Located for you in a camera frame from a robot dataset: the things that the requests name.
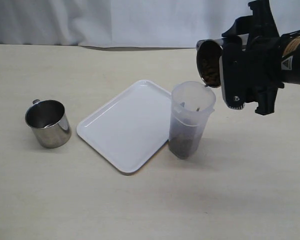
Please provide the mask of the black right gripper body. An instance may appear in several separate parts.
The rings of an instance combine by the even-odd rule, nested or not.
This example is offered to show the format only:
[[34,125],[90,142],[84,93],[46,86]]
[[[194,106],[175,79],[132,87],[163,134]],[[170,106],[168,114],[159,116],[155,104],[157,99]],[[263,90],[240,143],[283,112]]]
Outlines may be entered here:
[[227,107],[242,110],[247,103],[257,103],[255,87],[284,87],[275,64],[279,47],[280,36],[247,39],[245,49],[238,43],[224,45],[219,66],[222,97]]

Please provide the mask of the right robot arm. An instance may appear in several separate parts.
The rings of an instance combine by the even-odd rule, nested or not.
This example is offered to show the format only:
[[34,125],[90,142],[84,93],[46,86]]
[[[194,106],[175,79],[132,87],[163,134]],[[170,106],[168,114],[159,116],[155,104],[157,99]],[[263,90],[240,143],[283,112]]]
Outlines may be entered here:
[[255,112],[265,116],[274,113],[279,89],[300,85],[300,30],[280,35],[268,0],[248,6],[252,14],[237,18],[221,35],[222,97],[234,110],[256,102]]

